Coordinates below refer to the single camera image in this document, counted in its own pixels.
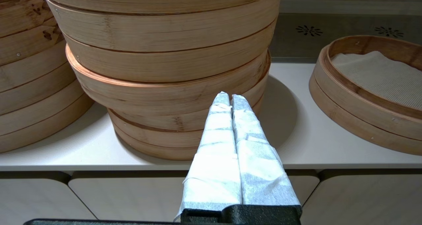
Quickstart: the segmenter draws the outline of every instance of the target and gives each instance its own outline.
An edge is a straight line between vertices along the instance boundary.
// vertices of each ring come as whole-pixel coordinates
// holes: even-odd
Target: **cabinet door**
[[[187,171],[76,172],[70,188],[98,219],[173,221]]]
[[[36,218],[95,219],[60,173],[0,172],[0,224]]]
[[[313,190],[318,186],[319,178],[313,170],[286,170],[291,186],[303,206]]]
[[[422,170],[325,170],[303,225],[420,225]]]

